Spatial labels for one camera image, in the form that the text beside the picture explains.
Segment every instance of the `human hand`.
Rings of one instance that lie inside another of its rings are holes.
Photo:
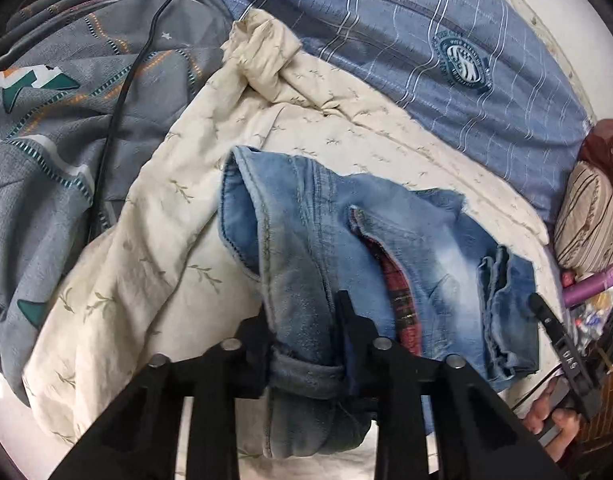
[[[539,434],[544,429],[544,421],[549,416],[549,397],[554,391],[559,377],[552,378],[542,394],[533,402],[531,409],[522,421],[525,428],[533,434]],[[579,414],[572,410],[555,410],[553,422],[560,428],[560,433],[544,448],[550,457],[558,462],[564,451],[573,441],[579,431]]]

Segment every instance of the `white fabric with leaf print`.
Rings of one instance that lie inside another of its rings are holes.
[[[508,184],[359,79],[302,52],[263,11],[234,23],[222,49],[224,66],[144,165],[118,224],[86,248],[56,293],[24,373],[45,431],[75,442],[152,354],[198,356],[257,314],[256,283],[213,221],[222,161],[237,144],[310,156],[339,174],[463,193],[470,216],[533,262],[538,292],[559,310],[545,226]],[[541,373],[514,397],[557,362],[543,333],[541,347]],[[238,405],[248,454],[261,452],[262,416],[261,402]]]

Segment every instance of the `gray blanket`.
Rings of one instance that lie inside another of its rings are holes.
[[[23,400],[46,302],[84,246],[110,113],[163,1],[40,0],[0,40],[0,370]],[[231,22],[221,0],[173,0],[160,17],[110,153],[97,233],[220,67]]]

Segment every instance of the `black cable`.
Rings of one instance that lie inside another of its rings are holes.
[[[107,132],[107,136],[104,140],[104,147],[102,149],[102,157],[100,159],[100,165],[98,167],[98,174],[95,178],[95,191],[93,193],[93,204],[91,205],[91,214],[89,215],[89,225],[88,225],[88,240],[87,243],[90,243],[93,240],[93,232],[95,228],[95,217],[98,214],[98,210],[100,209],[100,202],[102,201],[102,184],[104,182],[104,176],[106,175],[107,166],[109,164],[109,152],[110,146],[113,142],[113,139],[118,132],[120,127],[120,123],[122,122],[122,110],[124,108],[124,103],[126,101],[126,95],[128,94],[128,89],[135,79],[136,73],[138,72],[139,66],[146,58],[149,50],[151,49],[151,44],[155,38],[155,28],[157,27],[157,20],[160,18],[160,15],[164,12],[164,9],[172,2],[173,0],[166,0],[157,12],[155,12],[153,19],[151,20],[151,29],[148,33],[148,39],[144,46],[141,48],[140,52],[138,52],[138,56],[135,58],[135,61],[131,65],[131,69],[126,74],[126,78],[124,79],[124,83],[122,85],[122,89],[120,90],[120,95],[118,96],[118,100],[115,101],[115,107],[113,108],[113,113],[111,114],[109,121],[109,131]]]
[[[551,370],[550,372],[548,372],[544,377],[542,377],[542,380],[540,380],[538,382],[538,384],[536,384],[533,389],[528,392],[524,397],[522,397],[522,400],[520,400],[515,406],[513,406],[511,408],[511,411],[514,412],[516,409],[518,409],[522,404],[524,404],[526,402],[526,399],[528,399],[531,395],[533,395],[537,389],[542,386],[542,384],[544,384],[548,379],[551,378],[551,375],[553,375],[557,370],[559,370],[561,368],[561,364],[557,365],[555,368],[553,368],[553,370]]]

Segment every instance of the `purple bottle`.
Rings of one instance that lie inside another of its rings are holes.
[[[604,292],[607,288],[612,286],[613,264],[575,285],[566,287],[562,293],[564,306],[570,309],[580,303],[584,303],[584,301],[598,295],[600,292]]]

